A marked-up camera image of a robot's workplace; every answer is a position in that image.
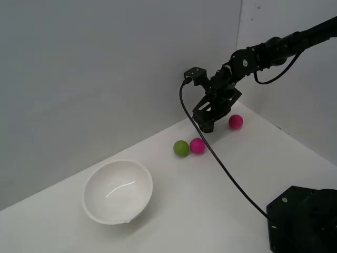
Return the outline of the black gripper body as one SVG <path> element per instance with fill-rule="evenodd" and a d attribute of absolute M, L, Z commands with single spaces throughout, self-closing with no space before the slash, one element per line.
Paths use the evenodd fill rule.
<path fill-rule="evenodd" d="M 193 68 L 193 84 L 200 85 L 205 90 L 205 96 L 193 109 L 193 116 L 197 116 L 205 125 L 212 125 L 212 120 L 216 117 L 226 116 L 242 95 L 235 87 L 236 80 L 231 78 L 232 71 L 228 65 L 222 66 L 211 78 L 207 77 L 205 69 Z"/>

